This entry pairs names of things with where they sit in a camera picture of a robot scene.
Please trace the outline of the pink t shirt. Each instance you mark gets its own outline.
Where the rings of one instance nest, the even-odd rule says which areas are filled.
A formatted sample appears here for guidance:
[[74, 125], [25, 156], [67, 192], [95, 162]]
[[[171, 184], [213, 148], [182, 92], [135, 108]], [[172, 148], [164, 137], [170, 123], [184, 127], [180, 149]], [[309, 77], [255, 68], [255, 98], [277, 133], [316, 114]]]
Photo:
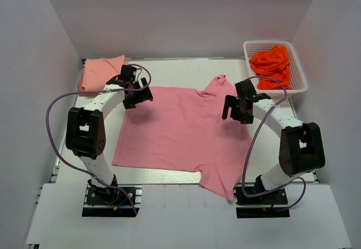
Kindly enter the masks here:
[[222, 120], [225, 96], [236, 94], [226, 76], [216, 76], [203, 91], [151, 92], [153, 101], [126, 111], [112, 164], [200, 172], [200, 186], [233, 200], [252, 139], [246, 125]]

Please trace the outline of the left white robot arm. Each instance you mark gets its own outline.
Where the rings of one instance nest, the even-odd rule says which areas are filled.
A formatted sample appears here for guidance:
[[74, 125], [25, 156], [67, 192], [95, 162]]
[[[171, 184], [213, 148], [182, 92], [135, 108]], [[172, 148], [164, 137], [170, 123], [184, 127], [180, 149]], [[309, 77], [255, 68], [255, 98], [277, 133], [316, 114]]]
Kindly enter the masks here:
[[83, 162], [92, 186], [116, 186], [116, 177], [104, 156], [106, 117], [119, 104], [129, 110], [153, 100], [149, 88], [151, 80], [139, 79], [138, 71], [148, 72], [138, 64], [123, 65], [120, 74], [108, 80], [103, 90], [96, 91], [91, 102], [83, 107], [72, 107], [68, 112], [65, 145]]

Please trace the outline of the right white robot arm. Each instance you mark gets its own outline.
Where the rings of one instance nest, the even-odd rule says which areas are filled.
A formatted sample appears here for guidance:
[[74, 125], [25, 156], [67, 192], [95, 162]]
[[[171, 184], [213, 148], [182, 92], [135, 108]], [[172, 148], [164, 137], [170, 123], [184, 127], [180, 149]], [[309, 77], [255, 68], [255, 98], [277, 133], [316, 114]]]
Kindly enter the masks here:
[[252, 124], [255, 118], [261, 121], [246, 154], [245, 166], [248, 166], [263, 125], [267, 125], [280, 138], [278, 163], [256, 178], [254, 194], [243, 193], [247, 198], [271, 194], [293, 180], [301, 179], [303, 174], [325, 166], [322, 135], [316, 123], [304, 123], [284, 116], [284, 111], [278, 107], [282, 101], [274, 102], [269, 95], [258, 94], [251, 78], [238, 82], [235, 88], [236, 96], [225, 97], [222, 120], [230, 117], [241, 124]]

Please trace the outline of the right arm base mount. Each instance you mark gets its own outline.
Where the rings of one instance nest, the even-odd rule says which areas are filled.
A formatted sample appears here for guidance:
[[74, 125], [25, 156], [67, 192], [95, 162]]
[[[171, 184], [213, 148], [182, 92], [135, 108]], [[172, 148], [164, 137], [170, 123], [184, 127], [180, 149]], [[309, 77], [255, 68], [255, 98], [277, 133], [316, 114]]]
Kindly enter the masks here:
[[270, 219], [290, 217], [285, 189], [248, 198], [241, 185], [234, 187], [236, 217], [238, 219]]

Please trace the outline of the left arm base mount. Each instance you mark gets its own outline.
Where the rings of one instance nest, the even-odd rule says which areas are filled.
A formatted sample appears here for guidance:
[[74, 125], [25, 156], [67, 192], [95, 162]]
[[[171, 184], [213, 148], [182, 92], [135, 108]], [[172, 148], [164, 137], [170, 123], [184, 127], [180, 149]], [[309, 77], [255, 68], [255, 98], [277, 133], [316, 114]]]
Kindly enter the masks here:
[[123, 191], [96, 187], [88, 180], [82, 217], [135, 218], [142, 200], [141, 185], [120, 186]]

